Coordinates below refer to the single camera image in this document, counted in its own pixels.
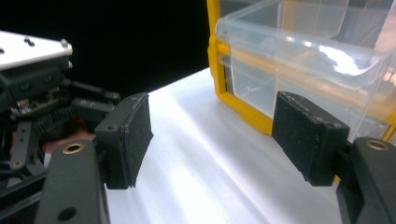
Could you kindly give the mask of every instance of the clear plastic container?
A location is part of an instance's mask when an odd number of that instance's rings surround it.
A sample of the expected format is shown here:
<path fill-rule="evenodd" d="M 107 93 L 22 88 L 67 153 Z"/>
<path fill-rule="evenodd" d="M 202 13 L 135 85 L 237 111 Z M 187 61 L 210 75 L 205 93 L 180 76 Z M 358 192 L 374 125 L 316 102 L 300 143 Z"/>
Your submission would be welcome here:
<path fill-rule="evenodd" d="M 233 94 L 274 115 L 298 93 L 346 123 L 349 140 L 382 138 L 396 109 L 395 12 L 346 1 L 260 1 L 219 19 Z"/>

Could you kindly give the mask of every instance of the white surface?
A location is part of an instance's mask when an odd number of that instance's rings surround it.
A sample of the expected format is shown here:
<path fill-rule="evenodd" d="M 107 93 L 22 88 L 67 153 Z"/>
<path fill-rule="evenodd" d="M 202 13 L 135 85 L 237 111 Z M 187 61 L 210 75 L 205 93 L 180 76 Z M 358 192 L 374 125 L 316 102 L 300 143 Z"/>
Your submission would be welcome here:
<path fill-rule="evenodd" d="M 24 42 L 24 38 L 34 42 L 33 47 Z M 72 54 L 72 46 L 67 44 L 62 47 L 61 41 L 44 38 L 19 35 L 6 31 L 0 31 L 0 71 L 29 63 L 37 63 L 48 59 Z"/>
<path fill-rule="evenodd" d="M 224 105 L 209 70 L 149 94 L 154 137 L 111 222 L 341 223 L 336 186 L 304 182 L 282 149 Z"/>

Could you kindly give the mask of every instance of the plastic bin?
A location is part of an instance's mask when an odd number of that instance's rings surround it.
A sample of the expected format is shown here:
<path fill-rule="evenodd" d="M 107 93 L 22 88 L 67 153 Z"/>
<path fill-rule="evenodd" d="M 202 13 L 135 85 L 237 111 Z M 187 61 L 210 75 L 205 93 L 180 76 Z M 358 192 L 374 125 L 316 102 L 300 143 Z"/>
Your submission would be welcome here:
<path fill-rule="evenodd" d="M 219 50 L 217 58 L 225 91 L 261 114 L 256 121 L 272 119 L 276 93 L 291 91 L 346 123 L 350 141 L 389 140 L 396 110 L 393 21 L 393 11 L 345 1 L 250 4 L 217 21 L 216 39 L 228 50 Z M 261 125 L 268 128 L 260 131 L 271 133 L 271 122 Z"/>

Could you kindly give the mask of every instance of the black background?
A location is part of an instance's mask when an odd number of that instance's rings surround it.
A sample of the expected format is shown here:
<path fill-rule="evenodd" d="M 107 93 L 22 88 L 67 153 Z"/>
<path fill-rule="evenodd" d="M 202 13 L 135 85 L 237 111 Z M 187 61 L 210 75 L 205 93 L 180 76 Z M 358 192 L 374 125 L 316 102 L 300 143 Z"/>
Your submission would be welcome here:
<path fill-rule="evenodd" d="M 66 39 L 67 76 L 122 98 L 208 67 L 205 0 L 1 0 L 0 30 Z"/>

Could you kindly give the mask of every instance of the white table surface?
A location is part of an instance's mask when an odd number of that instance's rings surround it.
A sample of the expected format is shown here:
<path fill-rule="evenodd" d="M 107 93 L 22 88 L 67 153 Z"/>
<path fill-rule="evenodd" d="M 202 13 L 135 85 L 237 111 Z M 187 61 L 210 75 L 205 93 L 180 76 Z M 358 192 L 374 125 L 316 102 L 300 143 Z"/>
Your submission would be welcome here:
<path fill-rule="evenodd" d="M 149 93 L 154 133 L 136 188 L 107 190 L 112 224 L 341 223 L 273 138 L 215 94 L 209 69 Z"/>

